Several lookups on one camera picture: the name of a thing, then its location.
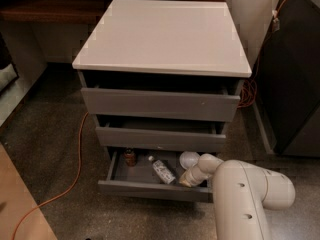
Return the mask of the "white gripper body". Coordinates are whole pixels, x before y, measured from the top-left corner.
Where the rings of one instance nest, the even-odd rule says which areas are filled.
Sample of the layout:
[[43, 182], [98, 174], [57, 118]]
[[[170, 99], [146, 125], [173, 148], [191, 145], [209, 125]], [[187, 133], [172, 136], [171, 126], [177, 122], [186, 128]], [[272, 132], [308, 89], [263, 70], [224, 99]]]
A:
[[186, 171], [185, 179], [189, 186], [198, 186], [208, 179], [208, 175], [202, 172], [198, 166], [193, 166]]

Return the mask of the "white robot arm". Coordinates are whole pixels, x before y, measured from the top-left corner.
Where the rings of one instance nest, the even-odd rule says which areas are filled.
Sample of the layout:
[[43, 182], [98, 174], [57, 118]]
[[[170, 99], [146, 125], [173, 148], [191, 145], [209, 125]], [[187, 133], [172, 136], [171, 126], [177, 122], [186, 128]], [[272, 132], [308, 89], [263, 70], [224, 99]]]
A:
[[179, 183], [194, 187], [208, 179], [217, 240], [272, 240], [265, 211], [287, 209], [295, 201], [295, 187], [284, 174], [208, 153], [182, 174]]

